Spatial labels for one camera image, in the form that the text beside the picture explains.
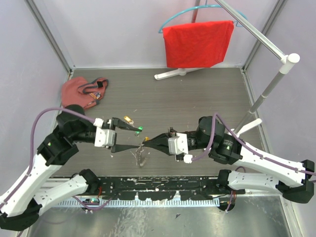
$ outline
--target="black joint motor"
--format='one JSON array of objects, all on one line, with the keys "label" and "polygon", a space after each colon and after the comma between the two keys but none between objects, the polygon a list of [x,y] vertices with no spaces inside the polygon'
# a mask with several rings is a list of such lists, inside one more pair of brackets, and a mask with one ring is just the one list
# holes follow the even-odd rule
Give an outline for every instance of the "black joint motor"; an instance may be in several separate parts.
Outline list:
[{"label": "black joint motor", "polygon": [[[306,171],[314,172],[315,163],[311,160],[304,160],[301,162]],[[279,181],[279,184],[276,185],[276,188],[282,193],[282,196],[293,202],[297,203],[308,203],[314,196],[314,183],[309,179],[311,175],[306,174],[305,179],[302,180],[301,186],[290,188],[285,185],[283,182]]]},{"label": "black joint motor", "polygon": [[175,156],[176,156],[176,161],[184,160],[184,153],[178,154],[178,155],[175,155]]},{"label": "black joint motor", "polygon": [[213,148],[208,156],[221,164],[234,164],[242,159],[241,149],[242,145],[233,136],[225,134],[219,146]]},{"label": "black joint motor", "polygon": [[86,183],[89,185],[88,189],[86,190],[86,193],[96,193],[101,185],[101,182],[98,179],[98,177],[91,171],[91,169],[83,169],[79,173],[79,175],[82,176],[86,180]]}]

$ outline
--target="brown fabric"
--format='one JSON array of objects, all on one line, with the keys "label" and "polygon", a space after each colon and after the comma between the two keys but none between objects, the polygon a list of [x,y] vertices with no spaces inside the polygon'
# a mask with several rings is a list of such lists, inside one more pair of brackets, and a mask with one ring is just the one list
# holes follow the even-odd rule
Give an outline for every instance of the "brown fabric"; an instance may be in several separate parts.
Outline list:
[{"label": "brown fabric", "polygon": [[84,77],[73,78],[63,84],[61,89],[61,103],[63,107],[77,104],[85,110],[98,105],[104,97],[109,81],[97,78],[89,83]]}]

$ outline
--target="small orange object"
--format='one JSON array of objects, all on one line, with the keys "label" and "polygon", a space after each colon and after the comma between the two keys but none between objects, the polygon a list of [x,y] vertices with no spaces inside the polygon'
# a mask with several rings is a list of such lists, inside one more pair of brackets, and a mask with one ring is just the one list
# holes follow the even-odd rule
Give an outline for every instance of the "small orange object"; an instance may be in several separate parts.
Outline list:
[{"label": "small orange object", "polygon": [[134,121],[129,116],[124,116],[124,120],[128,122],[130,125],[134,124]]}]

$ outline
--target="red towel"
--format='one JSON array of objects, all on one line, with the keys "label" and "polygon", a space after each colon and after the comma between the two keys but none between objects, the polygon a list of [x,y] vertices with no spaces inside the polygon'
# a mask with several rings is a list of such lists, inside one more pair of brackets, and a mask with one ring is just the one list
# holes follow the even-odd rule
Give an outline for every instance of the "red towel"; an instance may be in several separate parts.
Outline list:
[{"label": "red towel", "polygon": [[189,23],[163,28],[167,67],[210,68],[224,61],[232,21]]}]

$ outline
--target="green led light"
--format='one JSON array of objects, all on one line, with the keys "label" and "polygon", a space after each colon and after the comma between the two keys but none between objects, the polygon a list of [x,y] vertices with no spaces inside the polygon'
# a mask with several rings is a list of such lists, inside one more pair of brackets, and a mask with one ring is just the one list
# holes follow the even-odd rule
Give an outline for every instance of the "green led light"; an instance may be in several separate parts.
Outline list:
[{"label": "green led light", "polygon": [[[143,130],[143,127],[140,126],[140,127],[138,127],[138,129],[139,129],[139,130]],[[139,133],[140,133],[140,132],[135,132],[136,135],[138,135]]]}]

